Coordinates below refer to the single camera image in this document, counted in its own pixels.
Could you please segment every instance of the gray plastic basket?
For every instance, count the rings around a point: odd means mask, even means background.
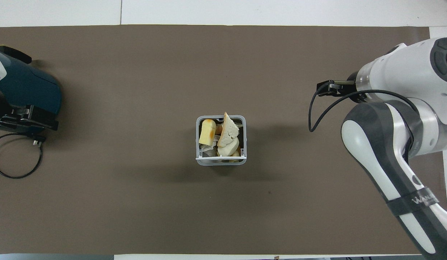
[[[240,139],[240,156],[214,156],[214,157],[203,157],[203,152],[199,148],[199,135],[201,132],[201,124],[206,119],[214,120],[216,123],[223,123],[224,116],[201,116],[196,120],[196,161],[203,166],[216,166],[216,165],[242,165],[246,162],[248,156],[248,147],[246,140],[246,120],[243,116],[240,115],[229,115],[229,117],[236,123],[242,124],[243,127],[240,127],[240,134],[238,138]],[[229,162],[229,160],[238,160],[237,162]]]

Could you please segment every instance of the brown table surface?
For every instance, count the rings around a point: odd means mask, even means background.
[[[28,178],[0,176],[0,253],[418,253],[341,143],[345,101],[309,133],[316,83],[346,79],[414,27],[0,28],[61,83]],[[319,98],[314,117],[333,98]],[[243,115],[248,161],[199,166],[195,121]],[[24,173],[30,140],[0,145]],[[446,208],[440,153],[411,161]]]

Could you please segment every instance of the black cable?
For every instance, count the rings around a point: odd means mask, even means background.
[[[325,88],[329,85],[329,82],[326,82],[325,84],[322,84],[317,91],[315,92],[315,94],[312,97],[311,100],[311,104],[309,106],[309,131],[313,132],[315,131],[316,127],[318,126],[318,124],[321,122],[321,120],[323,119],[323,117],[326,115],[326,113],[328,113],[334,106],[336,106],[337,104],[339,104],[340,102],[344,101],[345,99],[357,95],[357,94],[366,94],[366,93],[381,93],[381,94],[387,94],[387,95],[391,95],[394,97],[398,97],[399,99],[403,100],[404,102],[406,102],[408,105],[410,105],[410,107],[419,115],[418,109],[416,108],[415,104],[413,104],[413,102],[411,102],[409,99],[407,99],[406,97],[397,94],[395,92],[392,91],[387,91],[387,90],[379,90],[379,89],[369,89],[369,90],[361,90],[361,91],[356,91],[356,92],[352,92],[349,94],[344,95],[343,97],[341,97],[340,99],[336,100],[335,102],[333,102],[331,105],[329,105],[328,108],[326,108],[323,113],[320,115],[320,117],[318,117],[318,120],[316,121],[315,125],[312,127],[312,106],[313,106],[313,102],[315,101],[315,97]]]
[[[2,136],[0,136],[0,140],[1,140],[2,138],[5,138],[5,137],[7,137],[7,136],[10,136],[10,135],[22,135],[22,136],[27,136],[27,137],[29,137],[29,135],[18,134],[18,133],[11,133],[11,134],[6,134],[6,135],[2,135]],[[21,176],[10,176],[10,175],[7,175],[7,174],[5,174],[4,172],[2,172],[2,171],[0,170],[0,174],[1,174],[2,176],[5,176],[5,177],[7,177],[7,178],[10,178],[10,179],[22,179],[22,178],[24,178],[24,177],[30,176],[35,170],[37,170],[37,168],[38,168],[39,165],[40,165],[40,161],[42,161],[42,146],[41,146],[41,145],[39,146],[39,160],[37,161],[36,166],[34,166],[34,168],[32,168],[32,170],[31,170],[29,173],[26,173],[26,174],[21,175]]]

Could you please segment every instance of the black velcro strap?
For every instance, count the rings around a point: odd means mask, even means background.
[[[387,202],[387,206],[394,216],[400,216],[421,209],[427,208],[430,205],[438,203],[438,199],[430,191],[429,188],[422,188],[418,191],[412,192],[407,196]]]

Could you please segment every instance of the white robotic arm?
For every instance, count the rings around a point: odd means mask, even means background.
[[[316,94],[361,103],[342,125],[345,147],[425,258],[447,259],[447,212],[408,166],[447,149],[447,38],[399,44],[347,81],[319,83]]]

